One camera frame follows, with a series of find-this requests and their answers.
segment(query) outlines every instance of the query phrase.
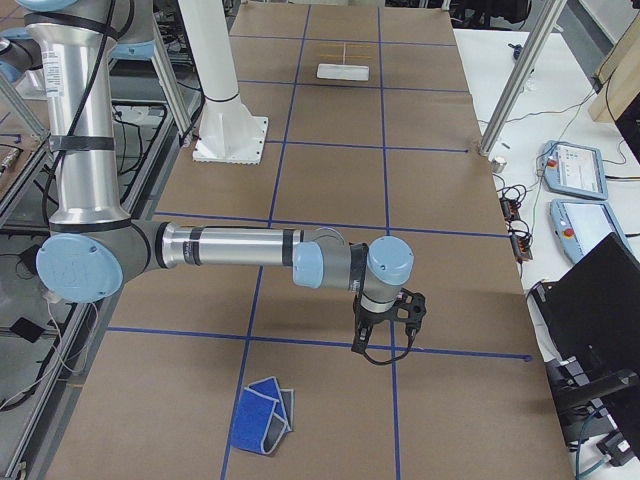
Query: folded cloth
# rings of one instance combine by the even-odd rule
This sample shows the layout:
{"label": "folded cloth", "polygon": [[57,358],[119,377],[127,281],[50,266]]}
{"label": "folded cloth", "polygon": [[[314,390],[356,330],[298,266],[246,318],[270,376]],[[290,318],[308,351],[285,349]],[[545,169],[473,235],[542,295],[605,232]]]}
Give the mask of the folded cloth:
{"label": "folded cloth", "polygon": [[244,387],[231,427],[231,446],[268,455],[293,429],[294,394],[275,377]]}

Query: white wire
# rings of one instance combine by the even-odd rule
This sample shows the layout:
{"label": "white wire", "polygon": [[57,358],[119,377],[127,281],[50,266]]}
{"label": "white wire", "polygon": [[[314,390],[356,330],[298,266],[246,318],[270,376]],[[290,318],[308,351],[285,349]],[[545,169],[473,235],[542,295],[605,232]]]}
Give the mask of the white wire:
{"label": "white wire", "polygon": [[[98,325],[98,319],[99,319],[99,311],[98,311],[98,307],[96,306],[95,303],[90,303],[90,305],[93,307],[94,311],[96,312],[96,318],[93,322],[93,326],[91,327],[91,330],[89,331],[89,336],[87,337],[87,341],[85,342],[84,346],[78,351],[76,352],[72,357],[67,358],[67,360],[69,360],[70,358],[75,358],[78,355],[80,355],[80,353],[82,353],[84,350],[87,349],[88,345],[91,345],[91,342],[93,341],[93,338],[95,337],[95,333],[97,330],[97,325]],[[58,333],[58,338],[62,339],[62,335],[60,333],[60,328],[58,327],[58,325],[56,324],[55,320],[53,319],[53,315],[51,314],[51,303],[47,302],[47,311],[49,312],[49,318],[51,319],[54,328],[56,329],[56,332]],[[56,353],[56,356],[58,357],[58,359],[60,360],[60,364],[66,368],[67,370],[71,371],[72,373],[79,373],[82,372],[86,365],[87,365],[87,360],[88,360],[88,351],[87,351],[87,356],[85,357],[84,360],[84,364],[82,365],[82,369],[80,369],[79,371],[74,371],[71,368],[69,368],[63,361],[62,359],[62,355],[60,354],[60,352],[58,351],[58,349],[56,348],[55,345],[52,345],[51,348],[53,348],[53,350]],[[28,386],[22,388],[18,393],[16,393],[15,395],[7,398],[6,400],[4,400],[2,402],[2,404],[0,404],[0,411],[6,407],[7,405],[11,405],[11,402],[16,399],[17,397],[19,397],[20,395],[23,395],[25,392],[28,392],[29,390],[31,390],[33,387],[35,387],[36,385],[38,385],[39,383],[41,383],[43,380],[45,380],[56,368],[57,368],[58,364],[54,363],[51,368],[49,370],[47,370],[46,372],[44,372],[42,374],[42,376],[40,376],[40,378],[38,378],[35,382],[29,384]]]}

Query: laptop screen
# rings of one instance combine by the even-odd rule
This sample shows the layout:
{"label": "laptop screen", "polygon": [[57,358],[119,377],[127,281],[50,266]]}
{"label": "laptop screen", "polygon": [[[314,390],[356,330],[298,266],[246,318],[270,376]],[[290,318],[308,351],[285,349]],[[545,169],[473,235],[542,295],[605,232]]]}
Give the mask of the laptop screen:
{"label": "laptop screen", "polygon": [[[549,333],[563,358],[590,379],[621,369],[640,374],[640,263],[607,235],[546,294]],[[640,454],[640,386],[603,397],[622,435]]]}

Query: white table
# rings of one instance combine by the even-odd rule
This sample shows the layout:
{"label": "white table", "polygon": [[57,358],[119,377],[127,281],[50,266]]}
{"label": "white table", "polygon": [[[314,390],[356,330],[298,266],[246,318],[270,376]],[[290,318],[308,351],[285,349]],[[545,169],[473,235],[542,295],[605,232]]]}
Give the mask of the white table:
{"label": "white table", "polygon": [[[525,32],[494,32],[456,30],[456,40],[462,63],[473,95],[473,104],[479,121],[488,121],[502,93],[504,85],[514,65],[513,50],[509,43],[524,45]],[[529,79],[525,91],[520,95],[509,118],[518,118],[531,112],[560,111],[582,102],[592,92],[592,87],[569,47],[560,34],[552,34]],[[595,95],[581,107],[575,120],[562,140],[597,147],[604,159],[623,161],[617,151],[622,140],[613,124],[595,123],[588,113]],[[558,140],[559,135],[576,114],[576,108],[563,114],[544,114],[528,117],[505,126],[501,138],[489,158],[502,156],[507,166],[501,173],[507,185],[522,183],[530,186],[538,181],[535,159],[542,153],[543,145],[549,140]],[[481,130],[486,126],[481,122]],[[615,176],[638,176],[640,166],[626,143],[620,146],[627,157],[626,165],[605,163],[606,173]],[[609,203],[625,233],[640,232],[640,183],[608,182]],[[520,210],[521,217],[532,225],[534,201],[537,188],[527,195]],[[535,207],[536,223],[532,247],[533,261],[524,264],[522,285],[528,290],[539,280],[558,280],[570,268],[571,263],[564,255],[549,216],[549,202],[562,195],[549,192],[543,185]],[[636,257],[640,258],[640,237],[629,239]],[[553,358],[557,352],[551,344],[544,321],[532,302],[529,305],[532,321],[538,334],[540,350],[545,360]],[[580,455],[581,469],[592,465],[601,454],[596,442],[602,437],[591,439],[583,445]],[[621,468],[606,465],[588,477],[593,480],[637,479],[640,478],[640,461],[633,459]]]}

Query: light blue joint cap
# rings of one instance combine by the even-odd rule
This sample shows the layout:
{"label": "light blue joint cap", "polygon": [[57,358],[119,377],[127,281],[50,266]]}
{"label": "light blue joint cap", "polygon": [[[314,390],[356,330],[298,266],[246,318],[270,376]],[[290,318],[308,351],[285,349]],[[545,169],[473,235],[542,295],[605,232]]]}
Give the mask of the light blue joint cap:
{"label": "light blue joint cap", "polygon": [[78,0],[16,0],[18,5],[33,12],[55,12],[73,5]]}
{"label": "light blue joint cap", "polygon": [[7,40],[32,40],[33,37],[29,35],[25,27],[7,28],[0,32],[0,37],[4,37]]}
{"label": "light blue joint cap", "polygon": [[3,61],[0,61],[0,74],[3,75],[9,83],[17,81],[22,76],[20,70]]}
{"label": "light blue joint cap", "polygon": [[47,288],[72,302],[96,302],[122,285],[122,268],[113,253],[84,235],[52,236],[38,251],[36,266]]}
{"label": "light blue joint cap", "polygon": [[411,276],[413,252],[399,238],[380,237],[369,247],[367,266],[381,282],[404,285]]}
{"label": "light blue joint cap", "polygon": [[119,43],[111,57],[117,60],[149,60],[155,53],[153,40],[140,43]]}
{"label": "light blue joint cap", "polygon": [[324,259],[316,242],[299,243],[293,251],[293,283],[318,288],[324,276]]}

